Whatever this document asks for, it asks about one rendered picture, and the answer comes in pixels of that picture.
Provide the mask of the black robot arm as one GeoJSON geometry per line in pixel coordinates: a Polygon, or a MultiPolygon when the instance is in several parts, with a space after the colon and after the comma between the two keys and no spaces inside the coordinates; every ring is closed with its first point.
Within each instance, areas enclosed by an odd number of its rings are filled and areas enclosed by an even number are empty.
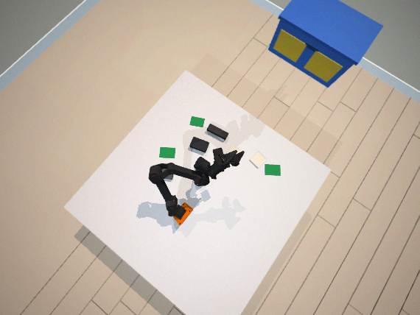
{"type": "Polygon", "coordinates": [[[211,165],[203,157],[199,157],[194,165],[194,168],[198,171],[194,171],[182,166],[175,165],[174,163],[159,163],[150,167],[149,180],[151,183],[156,184],[158,190],[161,192],[162,197],[165,200],[168,216],[176,216],[178,219],[182,219],[186,210],[182,206],[178,205],[178,198],[176,195],[171,195],[169,189],[164,182],[164,178],[171,174],[185,177],[190,180],[194,180],[201,186],[208,185],[210,183],[209,177],[216,180],[219,173],[215,171],[213,164],[211,165]],[[162,169],[166,169],[162,172],[162,169]]]}

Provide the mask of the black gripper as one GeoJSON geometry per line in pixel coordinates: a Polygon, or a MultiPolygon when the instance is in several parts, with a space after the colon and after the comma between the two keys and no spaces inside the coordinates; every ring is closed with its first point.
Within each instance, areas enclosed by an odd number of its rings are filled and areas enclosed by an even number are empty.
{"type": "Polygon", "coordinates": [[[227,154],[216,154],[214,156],[215,161],[213,164],[215,171],[218,173],[225,171],[225,169],[231,167],[230,164],[232,166],[238,166],[244,153],[244,151],[237,153],[237,150],[234,150],[227,154]]]}

